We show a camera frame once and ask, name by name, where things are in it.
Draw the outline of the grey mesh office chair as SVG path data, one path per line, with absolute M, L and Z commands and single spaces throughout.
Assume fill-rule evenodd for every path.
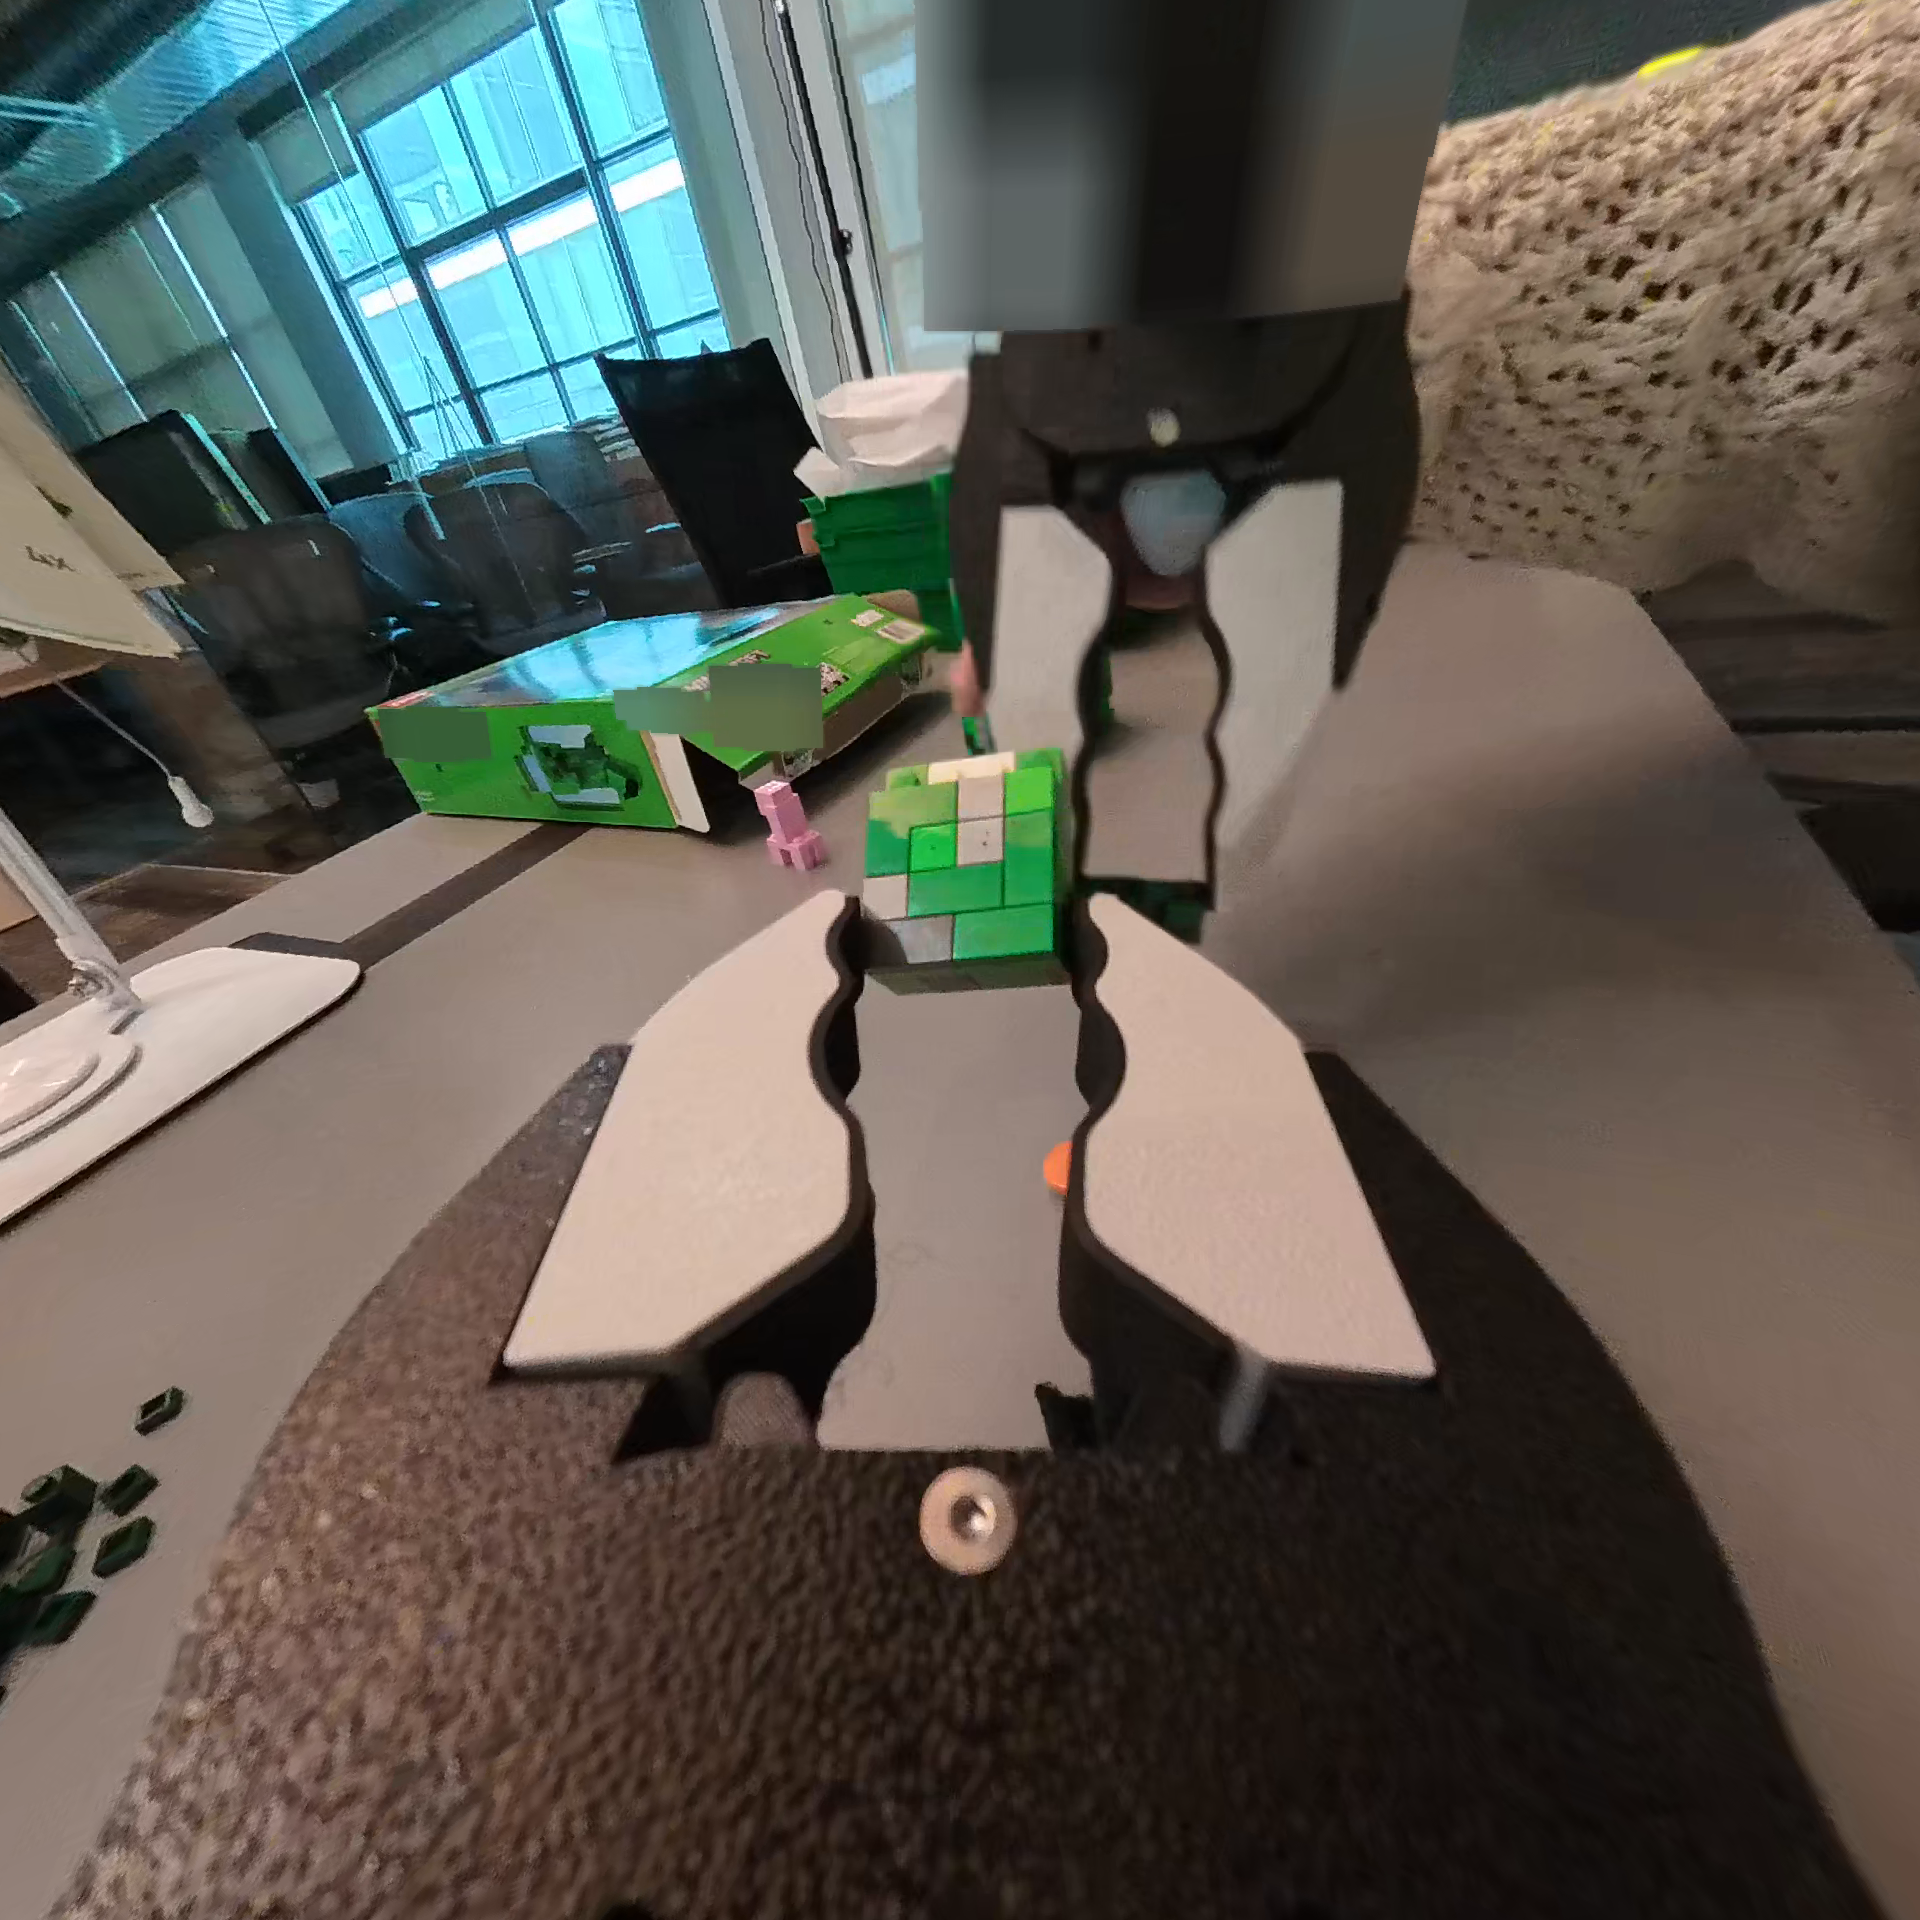
M 395 688 L 394 633 L 348 533 L 277 519 L 174 556 L 176 608 L 243 715 L 296 776 Z

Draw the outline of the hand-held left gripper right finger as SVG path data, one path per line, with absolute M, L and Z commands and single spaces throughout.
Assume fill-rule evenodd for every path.
M 1059 1302 L 1098 1446 L 1244 1452 L 1287 1383 L 1426 1387 L 1436 1358 L 1312 1073 L 1237 977 L 1116 896 L 1075 913 Z

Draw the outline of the green white lego assembly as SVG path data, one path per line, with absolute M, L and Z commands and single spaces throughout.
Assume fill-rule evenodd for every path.
M 869 977 L 898 995 L 1062 985 L 1070 878 L 1062 751 L 890 768 L 867 816 Z

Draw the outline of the pile of dark green bricks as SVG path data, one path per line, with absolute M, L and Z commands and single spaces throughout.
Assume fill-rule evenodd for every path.
M 5 1452 L 5 1686 L 104 1615 L 158 1563 L 180 1479 L 192 1395 L 166 1383 L 102 1420 Z

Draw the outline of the open instruction booklet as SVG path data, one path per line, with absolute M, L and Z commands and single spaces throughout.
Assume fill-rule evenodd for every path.
M 98 492 L 3 372 L 3 639 L 101 656 L 178 657 L 155 595 L 178 573 Z

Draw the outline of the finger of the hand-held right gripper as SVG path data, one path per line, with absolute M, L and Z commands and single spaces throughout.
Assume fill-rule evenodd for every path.
M 1199 631 L 1216 671 L 1202 731 L 1207 907 L 1278 799 L 1334 680 L 1342 483 L 1261 492 L 1207 545 Z
M 1075 884 L 1116 884 L 1108 812 L 1092 776 L 1119 744 L 1108 625 L 1116 612 L 1107 550 L 1062 509 L 998 512 L 997 741 L 1061 749 Z

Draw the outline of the black mesh office chair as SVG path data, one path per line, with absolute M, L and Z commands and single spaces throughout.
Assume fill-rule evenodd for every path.
M 675 359 L 602 352 L 594 364 L 723 608 L 832 595 L 800 539 L 798 463 L 818 444 L 771 340 Z

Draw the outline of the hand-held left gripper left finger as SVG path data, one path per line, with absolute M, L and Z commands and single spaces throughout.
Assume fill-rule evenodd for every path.
M 636 1379 L 639 1424 L 710 1424 L 740 1375 L 810 1424 L 878 1302 L 848 1096 L 856 900 L 804 896 L 632 1033 L 501 1351 L 506 1379 Z

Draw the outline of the green lego box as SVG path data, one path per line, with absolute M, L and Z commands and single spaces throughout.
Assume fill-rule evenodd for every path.
M 903 591 L 604 620 L 368 719 L 426 814 L 708 832 L 898 709 L 941 644 Z

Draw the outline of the white book stand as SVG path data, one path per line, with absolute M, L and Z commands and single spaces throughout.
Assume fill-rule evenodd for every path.
M 304 941 L 208 947 L 128 972 L 12 819 L 3 862 L 69 964 L 66 1007 L 3 1043 L 7 1228 L 330 1015 L 365 976 L 346 948 Z

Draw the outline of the green plastic bin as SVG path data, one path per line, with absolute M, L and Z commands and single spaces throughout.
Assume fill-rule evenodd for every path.
M 838 591 L 912 591 L 938 651 L 958 654 L 964 623 L 949 548 L 951 473 L 916 483 L 807 496 L 804 512 Z

